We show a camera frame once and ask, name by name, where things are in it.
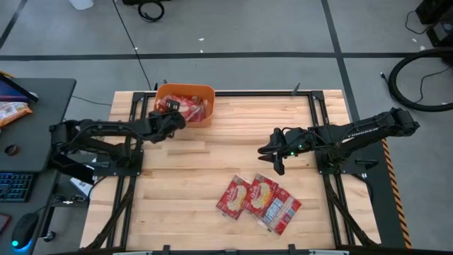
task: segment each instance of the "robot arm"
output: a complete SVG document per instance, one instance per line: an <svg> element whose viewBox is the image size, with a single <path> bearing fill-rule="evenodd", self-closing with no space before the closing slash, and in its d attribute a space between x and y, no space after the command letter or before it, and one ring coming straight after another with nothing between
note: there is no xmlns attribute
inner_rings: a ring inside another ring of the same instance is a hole
<svg viewBox="0 0 453 255"><path fill-rule="evenodd" d="M408 111L392 108L347 125L324 125L308 130L275 128L269 144L258 149L258 153L264 155L259 159L274 163L279 175L285 174L282 159L310 151L323 152L326 164L339 166L358 149L389 136L411 136L419 127Z"/></svg>

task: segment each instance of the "wooden tabletop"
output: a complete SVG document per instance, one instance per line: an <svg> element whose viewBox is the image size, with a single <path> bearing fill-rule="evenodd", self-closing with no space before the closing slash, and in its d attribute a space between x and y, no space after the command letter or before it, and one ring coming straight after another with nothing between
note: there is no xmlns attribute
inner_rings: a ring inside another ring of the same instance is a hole
<svg viewBox="0 0 453 255"><path fill-rule="evenodd" d="M323 92L331 123L349 123L342 91ZM127 121L132 94L115 93L110 120ZM172 250L287 249L288 244L297 249L334 248L326 193L314 153L285 160L284 176L278 176L271 163L257 159L257 148L268 143L273 128L309 126L306 97L216 97L210 127L179 130L173 139L158 144L146 142L127 250L162 250L165 244ZM107 141L124 139L110 137ZM216 210L235 174L252 181L257 173L277 181L302 203L280 237L247 213L234 221ZM342 178L351 215L379 243L366 185L348 175ZM108 177L93 191L81 247L93 241L110 217L116 183L116 177ZM345 243L343 221L337 214ZM119 244L118 230L115 244Z"/></svg>

